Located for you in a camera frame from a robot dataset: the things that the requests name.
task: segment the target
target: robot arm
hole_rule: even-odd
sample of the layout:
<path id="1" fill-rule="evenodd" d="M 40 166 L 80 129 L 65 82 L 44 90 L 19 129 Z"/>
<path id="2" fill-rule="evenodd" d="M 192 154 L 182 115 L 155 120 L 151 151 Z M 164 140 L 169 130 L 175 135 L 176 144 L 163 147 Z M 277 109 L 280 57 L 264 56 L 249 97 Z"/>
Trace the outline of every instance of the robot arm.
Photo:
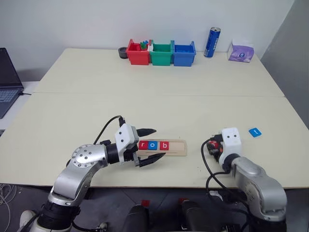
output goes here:
<path id="1" fill-rule="evenodd" d="M 31 232 L 68 232 L 71 230 L 74 218 L 79 214 L 82 200 L 90 187 L 92 177 L 108 164 L 133 160 L 135 166 L 145 166 L 156 162 L 165 153 L 140 159 L 136 155 L 139 136 L 149 135 L 156 130 L 135 129 L 119 120 L 120 128 L 115 134 L 115 143 L 109 140 L 100 144 L 86 144 L 78 147 L 72 154 L 67 167 L 60 173 L 48 201 L 44 205 L 38 219 L 31 227 Z"/>
<path id="2" fill-rule="evenodd" d="M 207 143 L 207 148 L 225 172 L 232 172 L 236 185 L 246 194 L 250 213 L 262 221 L 285 220 L 287 198 L 280 183 L 242 156 L 237 128 L 227 128 Z"/>

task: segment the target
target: storage bin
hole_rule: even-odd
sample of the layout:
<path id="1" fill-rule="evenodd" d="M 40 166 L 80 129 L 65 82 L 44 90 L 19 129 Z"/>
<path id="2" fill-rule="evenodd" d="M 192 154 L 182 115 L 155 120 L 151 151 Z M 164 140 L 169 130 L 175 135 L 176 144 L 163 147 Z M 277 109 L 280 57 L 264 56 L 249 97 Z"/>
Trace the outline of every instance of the storage bin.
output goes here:
<path id="1" fill-rule="evenodd" d="M 173 40 L 170 41 L 170 44 L 153 43 L 152 51 L 150 51 L 152 64 L 169 66 L 172 63 L 173 51 L 174 51 Z"/>
<path id="2" fill-rule="evenodd" d="M 194 61 L 195 51 L 194 41 L 190 45 L 175 45 L 174 66 L 191 66 Z"/>
<path id="3" fill-rule="evenodd" d="M 147 49 L 142 50 L 139 43 L 135 43 L 130 39 L 129 45 L 126 48 L 126 54 L 131 64 L 148 65 L 150 63 L 150 54 Z"/>

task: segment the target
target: table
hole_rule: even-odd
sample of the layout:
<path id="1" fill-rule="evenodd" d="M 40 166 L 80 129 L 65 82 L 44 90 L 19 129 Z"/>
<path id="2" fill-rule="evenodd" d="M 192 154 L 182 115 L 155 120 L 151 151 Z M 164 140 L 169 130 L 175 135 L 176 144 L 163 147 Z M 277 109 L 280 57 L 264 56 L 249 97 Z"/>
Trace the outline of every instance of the table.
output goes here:
<path id="1" fill-rule="evenodd" d="M 53 185 L 74 149 L 93 143 L 118 114 L 158 130 L 146 138 L 186 140 L 188 156 L 143 168 L 113 164 L 92 186 L 203 188 L 209 174 L 200 146 L 224 127 L 238 127 L 244 155 L 284 187 L 309 186 L 309 131 L 256 56 L 248 64 L 197 53 L 192 67 L 134 66 L 116 50 L 96 49 L 66 49 L 40 81 L 0 138 L 0 182 Z M 254 127 L 262 136 L 248 133 Z M 102 140 L 116 130 L 114 123 Z M 235 186 L 230 176 L 220 180 Z"/>
<path id="2" fill-rule="evenodd" d="M 122 114 L 137 128 L 150 127 L 152 139 L 184 139 L 186 157 L 163 157 L 153 165 L 113 164 L 101 169 L 92 186 L 205 187 L 209 176 L 200 146 L 224 127 L 238 127 L 243 154 L 285 188 L 308 187 L 309 131 L 284 97 L 127 96 L 34 93 L 0 139 L 0 182 L 53 185 L 75 148 L 91 144 L 105 122 Z M 112 123 L 101 138 L 112 139 Z M 253 138 L 248 129 L 262 135 Z M 219 171 L 213 157 L 211 169 Z M 228 187 L 233 179 L 221 177 Z"/>
<path id="3" fill-rule="evenodd" d="M 114 95 L 272 96 L 282 91 L 255 55 L 251 63 L 209 59 L 198 52 L 192 67 L 131 65 L 117 50 L 66 49 L 36 92 Z"/>
<path id="4" fill-rule="evenodd" d="M 34 88 L 38 85 L 39 81 L 25 81 L 22 82 L 24 86 L 24 93 L 32 94 Z M 17 98 L 14 104 L 11 106 L 9 111 L 5 114 L 5 116 L 0 119 L 0 130 L 5 130 L 9 127 L 15 116 L 18 114 L 20 109 L 24 106 L 26 101 L 30 98 L 29 95 L 22 95 Z"/>

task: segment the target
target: green plastic bin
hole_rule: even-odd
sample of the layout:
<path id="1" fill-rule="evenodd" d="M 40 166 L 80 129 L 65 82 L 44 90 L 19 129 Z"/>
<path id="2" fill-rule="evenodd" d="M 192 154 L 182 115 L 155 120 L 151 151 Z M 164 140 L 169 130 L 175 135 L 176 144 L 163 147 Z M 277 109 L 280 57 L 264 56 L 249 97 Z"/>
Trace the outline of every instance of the green plastic bin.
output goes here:
<path id="1" fill-rule="evenodd" d="M 153 65 L 169 66 L 172 63 L 173 53 L 173 40 L 170 41 L 170 44 L 153 43 L 152 51 L 150 51 L 151 62 Z"/>

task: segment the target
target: purple tissue box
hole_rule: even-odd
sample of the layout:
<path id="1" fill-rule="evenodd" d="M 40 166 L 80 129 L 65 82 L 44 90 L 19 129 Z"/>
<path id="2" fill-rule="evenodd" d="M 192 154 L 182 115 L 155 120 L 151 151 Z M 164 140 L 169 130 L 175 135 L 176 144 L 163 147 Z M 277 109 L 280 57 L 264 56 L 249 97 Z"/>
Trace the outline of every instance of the purple tissue box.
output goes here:
<path id="1" fill-rule="evenodd" d="M 233 40 L 227 52 L 228 60 L 249 63 L 254 55 L 253 45 Z"/>

